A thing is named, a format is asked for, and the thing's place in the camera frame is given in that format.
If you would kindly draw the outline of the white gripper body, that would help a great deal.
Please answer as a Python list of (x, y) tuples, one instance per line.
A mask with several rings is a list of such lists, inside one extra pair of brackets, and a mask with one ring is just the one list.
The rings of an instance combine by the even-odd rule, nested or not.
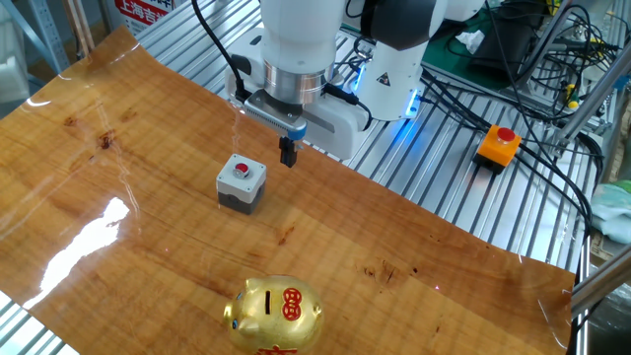
[(341, 159), (351, 158), (366, 137), (368, 113), (327, 94), (332, 69), (295, 74), (278, 69), (262, 56), (264, 29), (255, 28), (228, 47), (251, 96), (236, 98), (236, 77), (225, 70), (228, 98), (253, 120), (281, 137), (305, 140)]

